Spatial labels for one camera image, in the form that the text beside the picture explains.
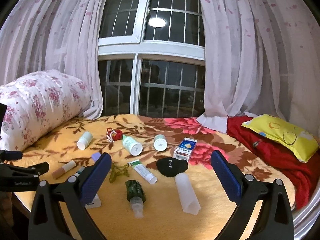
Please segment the small pale green bottle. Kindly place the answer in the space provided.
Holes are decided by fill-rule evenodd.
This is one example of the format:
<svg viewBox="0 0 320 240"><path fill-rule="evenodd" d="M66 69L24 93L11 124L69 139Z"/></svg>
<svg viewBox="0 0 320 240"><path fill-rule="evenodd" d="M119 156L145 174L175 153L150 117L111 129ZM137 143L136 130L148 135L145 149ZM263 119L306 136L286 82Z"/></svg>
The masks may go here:
<svg viewBox="0 0 320 240"><path fill-rule="evenodd" d="M76 145L78 149L85 150L93 139L93 135L90 132L85 132L77 141Z"/></svg>

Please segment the translucent white plastic tube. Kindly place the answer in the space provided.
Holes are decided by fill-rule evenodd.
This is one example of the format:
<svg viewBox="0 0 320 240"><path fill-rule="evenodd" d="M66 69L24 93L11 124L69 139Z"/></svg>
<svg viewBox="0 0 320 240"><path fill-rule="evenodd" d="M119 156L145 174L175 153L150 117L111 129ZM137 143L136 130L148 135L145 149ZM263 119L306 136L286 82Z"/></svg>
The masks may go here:
<svg viewBox="0 0 320 240"><path fill-rule="evenodd" d="M183 212L197 215L201 206L188 175L179 173L175 176L175 183Z"/></svg>

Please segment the green white lotion bottle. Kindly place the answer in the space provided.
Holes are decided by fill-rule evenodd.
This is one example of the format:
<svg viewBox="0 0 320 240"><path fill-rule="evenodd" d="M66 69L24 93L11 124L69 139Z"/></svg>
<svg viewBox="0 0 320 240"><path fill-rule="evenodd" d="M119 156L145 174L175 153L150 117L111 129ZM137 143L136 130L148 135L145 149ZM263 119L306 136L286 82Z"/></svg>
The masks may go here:
<svg viewBox="0 0 320 240"><path fill-rule="evenodd" d="M137 142L132 137L123 135L122 137L122 144L124 148L132 155L132 156L138 156L143 151L143 146L140 142Z"/></svg>

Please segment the white round jar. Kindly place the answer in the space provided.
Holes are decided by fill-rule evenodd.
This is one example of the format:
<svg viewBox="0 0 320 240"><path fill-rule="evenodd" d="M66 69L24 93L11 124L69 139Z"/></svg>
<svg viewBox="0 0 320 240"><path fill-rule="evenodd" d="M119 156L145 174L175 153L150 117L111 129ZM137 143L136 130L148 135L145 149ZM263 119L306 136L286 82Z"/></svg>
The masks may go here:
<svg viewBox="0 0 320 240"><path fill-rule="evenodd" d="M154 138L153 146L155 150L163 152L167 149L168 143L164 135L158 134Z"/></svg>

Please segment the beige lip balm stick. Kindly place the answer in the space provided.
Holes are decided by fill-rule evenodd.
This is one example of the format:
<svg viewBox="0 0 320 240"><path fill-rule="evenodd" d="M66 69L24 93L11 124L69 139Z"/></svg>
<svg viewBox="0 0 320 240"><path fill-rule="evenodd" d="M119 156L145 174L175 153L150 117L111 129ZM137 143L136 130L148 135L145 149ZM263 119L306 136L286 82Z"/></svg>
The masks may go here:
<svg viewBox="0 0 320 240"><path fill-rule="evenodd" d="M60 178L62 175L64 175L66 172L70 171L71 169L73 169L74 167L76 167L76 162L71 160L68 163L66 163L65 165L61 166L60 168L58 168L57 170L55 170L52 173L52 177L54 179L58 179Z"/></svg>

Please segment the small white box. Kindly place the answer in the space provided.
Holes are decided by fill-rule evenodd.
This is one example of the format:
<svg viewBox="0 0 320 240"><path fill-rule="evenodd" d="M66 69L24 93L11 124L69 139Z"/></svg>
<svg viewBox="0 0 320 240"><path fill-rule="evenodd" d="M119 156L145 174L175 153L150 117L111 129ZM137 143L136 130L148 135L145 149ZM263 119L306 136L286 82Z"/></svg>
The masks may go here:
<svg viewBox="0 0 320 240"><path fill-rule="evenodd" d="M97 207L101 207L101 200L99 198L99 196L96 194L95 197L93 198L93 200L85 205L86 209L92 209L92 208L97 208Z"/></svg>

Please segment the red blanket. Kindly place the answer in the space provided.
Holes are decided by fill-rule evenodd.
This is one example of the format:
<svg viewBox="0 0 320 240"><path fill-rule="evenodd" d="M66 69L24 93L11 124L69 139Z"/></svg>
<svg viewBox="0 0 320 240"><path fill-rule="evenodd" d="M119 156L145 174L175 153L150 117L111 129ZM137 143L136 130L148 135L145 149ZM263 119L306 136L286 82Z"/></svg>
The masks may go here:
<svg viewBox="0 0 320 240"><path fill-rule="evenodd" d="M307 163L302 163L285 146L242 127L242 123L249 120L251 118L248 116L229 117L227 134L244 144L267 165L287 176L296 188L296 208L305 207L319 180L319 151Z"/></svg>

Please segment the small teal white tube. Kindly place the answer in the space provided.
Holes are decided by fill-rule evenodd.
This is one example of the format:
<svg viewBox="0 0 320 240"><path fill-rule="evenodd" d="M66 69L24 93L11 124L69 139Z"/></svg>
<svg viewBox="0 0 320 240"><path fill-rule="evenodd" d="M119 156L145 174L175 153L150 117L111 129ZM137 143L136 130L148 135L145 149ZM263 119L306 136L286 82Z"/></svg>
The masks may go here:
<svg viewBox="0 0 320 240"><path fill-rule="evenodd" d="M85 167L81 166L74 174L74 176L78 177L84 171Z"/></svg>

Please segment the floral white rolled quilt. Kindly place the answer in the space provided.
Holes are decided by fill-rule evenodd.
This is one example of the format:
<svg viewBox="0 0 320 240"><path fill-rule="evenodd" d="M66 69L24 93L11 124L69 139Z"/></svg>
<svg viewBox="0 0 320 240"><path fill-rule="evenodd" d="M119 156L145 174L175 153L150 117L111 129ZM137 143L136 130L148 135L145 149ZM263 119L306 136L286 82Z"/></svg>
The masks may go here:
<svg viewBox="0 0 320 240"><path fill-rule="evenodd" d="M22 151L86 111L91 95L79 78L47 70L2 85L1 103L7 106L1 125L1 150Z"/></svg>

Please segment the small purple cap bottle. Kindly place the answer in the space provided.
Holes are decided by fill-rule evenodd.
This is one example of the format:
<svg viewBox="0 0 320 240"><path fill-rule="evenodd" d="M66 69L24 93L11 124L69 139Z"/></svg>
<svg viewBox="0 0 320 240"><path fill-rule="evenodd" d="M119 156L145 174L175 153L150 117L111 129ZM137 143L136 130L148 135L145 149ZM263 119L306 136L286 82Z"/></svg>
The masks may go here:
<svg viewBox="0 0 320 240"><path fill-rule="evenodd" d="M99 158L101 157L101 153L100 152L96 152L96 153L93 153L91 155L91 159L96 162Z"/></svg>

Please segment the yellow patterned pillow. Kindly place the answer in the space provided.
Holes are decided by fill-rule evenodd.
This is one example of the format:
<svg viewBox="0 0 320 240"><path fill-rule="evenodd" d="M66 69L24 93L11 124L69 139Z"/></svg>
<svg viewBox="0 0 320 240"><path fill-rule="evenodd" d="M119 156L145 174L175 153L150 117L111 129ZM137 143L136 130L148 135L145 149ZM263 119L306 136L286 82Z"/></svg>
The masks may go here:
<svg viewBox="0 0 320 240"><path fill-rule="evenodd" d="M303 163L308 162L319 149L319 143L313 134L275 116L259 115L241 125L267 139L282 144Z"/></svg>

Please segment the green spray bottle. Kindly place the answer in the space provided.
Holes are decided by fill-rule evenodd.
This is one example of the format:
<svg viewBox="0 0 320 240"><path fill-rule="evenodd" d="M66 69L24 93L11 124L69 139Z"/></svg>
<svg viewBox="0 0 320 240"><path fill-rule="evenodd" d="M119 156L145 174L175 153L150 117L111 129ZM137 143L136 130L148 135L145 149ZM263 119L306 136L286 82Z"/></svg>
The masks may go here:
<svg viewBox="0 0 320 240"><path fill-rule="evenodd" d="M135 218L143 218L143 209L146 196L141 184L136 180L127 180L125 182L125 186L127 201L130 203L130 207L135 215Z"/></svg>

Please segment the red white knot charm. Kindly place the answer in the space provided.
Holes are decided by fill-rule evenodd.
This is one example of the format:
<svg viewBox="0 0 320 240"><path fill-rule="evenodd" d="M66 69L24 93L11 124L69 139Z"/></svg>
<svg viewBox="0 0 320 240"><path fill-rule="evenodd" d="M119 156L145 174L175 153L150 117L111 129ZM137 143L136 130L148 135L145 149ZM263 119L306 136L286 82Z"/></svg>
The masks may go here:
<svg viewBox="0 0 320 240"><path fill-rule="evenodd" d="M119 129L108 128L106 130L106 138L109 142L115 142L121 140L123 137L123 132Z"/></svg>

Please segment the white green ointment tube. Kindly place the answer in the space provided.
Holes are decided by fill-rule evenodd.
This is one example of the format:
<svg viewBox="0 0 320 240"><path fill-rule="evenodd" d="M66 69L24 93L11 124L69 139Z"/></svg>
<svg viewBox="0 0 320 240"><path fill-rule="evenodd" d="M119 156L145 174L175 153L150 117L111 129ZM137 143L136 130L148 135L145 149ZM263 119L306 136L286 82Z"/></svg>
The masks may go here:
<svg viewBox="0 0 320 240"><path fill-rule="evenodd" d="M144 166L140 160L134 160L128 162L129 166L131 166L141 177L143 177L149 184L155 184L157 182L157 177L154 176L147 168Z"/></svg>

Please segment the blue white medicine box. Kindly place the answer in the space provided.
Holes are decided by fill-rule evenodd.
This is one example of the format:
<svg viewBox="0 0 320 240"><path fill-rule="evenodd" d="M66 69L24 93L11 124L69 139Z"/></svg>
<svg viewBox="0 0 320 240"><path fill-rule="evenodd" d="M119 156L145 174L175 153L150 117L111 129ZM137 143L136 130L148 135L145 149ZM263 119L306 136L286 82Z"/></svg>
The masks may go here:
<svg viewBox="0 0 320 240"><path fill-rule="evenodd" d="M184 138L178 147L174 150L173 157L178 160L189 161L191 154L196 146L197 140Z"/></svg>

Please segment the black fabric mask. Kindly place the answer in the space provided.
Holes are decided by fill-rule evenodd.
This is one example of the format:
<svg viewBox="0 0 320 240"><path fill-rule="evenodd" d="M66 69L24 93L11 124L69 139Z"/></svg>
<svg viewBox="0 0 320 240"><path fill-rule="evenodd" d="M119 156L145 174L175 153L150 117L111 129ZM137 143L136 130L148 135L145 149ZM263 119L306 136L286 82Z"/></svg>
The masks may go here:
<svg viewBox="0 0 320 240"><path fill-rule="evenodd" d="M188 169L188 162L173 157L166 157L156 161L157 170L166 177L175 177Z"/></svg>

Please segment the left sheer pink curtain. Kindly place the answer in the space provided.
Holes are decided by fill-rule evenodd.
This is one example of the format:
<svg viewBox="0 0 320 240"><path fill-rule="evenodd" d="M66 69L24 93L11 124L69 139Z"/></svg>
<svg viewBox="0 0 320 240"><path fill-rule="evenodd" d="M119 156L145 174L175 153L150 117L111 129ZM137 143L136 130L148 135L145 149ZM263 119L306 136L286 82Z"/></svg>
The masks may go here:
<svg viewBox="0 0 320 240"><path fill-rule="evenodd" d="M1 84L55 69L84 81L91 102L84 117L98 118L103 96L98 38L106 0L19 0L1 28Z"/></svg>

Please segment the sheer pink curtain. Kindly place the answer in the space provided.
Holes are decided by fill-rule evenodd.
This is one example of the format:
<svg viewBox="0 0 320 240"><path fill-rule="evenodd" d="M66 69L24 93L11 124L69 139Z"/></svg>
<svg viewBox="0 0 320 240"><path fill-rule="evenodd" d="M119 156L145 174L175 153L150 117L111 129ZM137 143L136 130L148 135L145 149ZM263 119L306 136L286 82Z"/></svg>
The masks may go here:
<svg viewBox="0 0 320 240"><path fill-rule="evenodd" d="M84 117L98 118L103 96L98 38L106 0L19 0L1 28L1 84L55 69L84 81L91 102Z"/></svg>
<svg viewBox="0 0 320 240"><path fill-rule="evenodd" d="M200 0L204 127L270 114L319 133L319 24L303 0Z"/></svg>

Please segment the right sheer pink curtain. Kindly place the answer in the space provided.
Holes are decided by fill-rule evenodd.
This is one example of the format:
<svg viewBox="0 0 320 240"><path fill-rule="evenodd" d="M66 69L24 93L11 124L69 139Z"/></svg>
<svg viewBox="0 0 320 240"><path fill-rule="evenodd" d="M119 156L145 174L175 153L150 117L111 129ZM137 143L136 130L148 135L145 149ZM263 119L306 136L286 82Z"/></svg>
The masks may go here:
<svg viewBox="0 0 320 240"><path fill-rule="evenodd" d="M319 24L303 0L200 0L204 127L270 114L319 133Z"/></svg>

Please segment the white framed barred window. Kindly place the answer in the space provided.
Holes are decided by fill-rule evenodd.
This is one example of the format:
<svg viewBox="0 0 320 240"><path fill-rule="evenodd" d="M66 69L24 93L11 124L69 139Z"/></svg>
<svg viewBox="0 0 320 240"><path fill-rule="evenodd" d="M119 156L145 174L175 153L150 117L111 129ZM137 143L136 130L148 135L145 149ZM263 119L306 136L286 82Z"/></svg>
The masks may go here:
<svg viewBox="0 0 320 240"><path fill-rule="evenodd" d="M106 0L98 56L103 115L203 113L200 0Z"/></svg>

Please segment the white bed frame edge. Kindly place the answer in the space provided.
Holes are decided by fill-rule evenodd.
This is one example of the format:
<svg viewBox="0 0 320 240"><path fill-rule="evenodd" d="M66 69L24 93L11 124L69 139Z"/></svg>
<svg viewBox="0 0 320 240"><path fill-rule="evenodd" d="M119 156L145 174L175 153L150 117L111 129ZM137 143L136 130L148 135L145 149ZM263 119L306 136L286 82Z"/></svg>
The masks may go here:
<svg viewBox="0 0 320 240"><path fill-rule="evenodd" d="M303 239L319 216L319 184L308 204L293 214L294 239Z"/></svg>

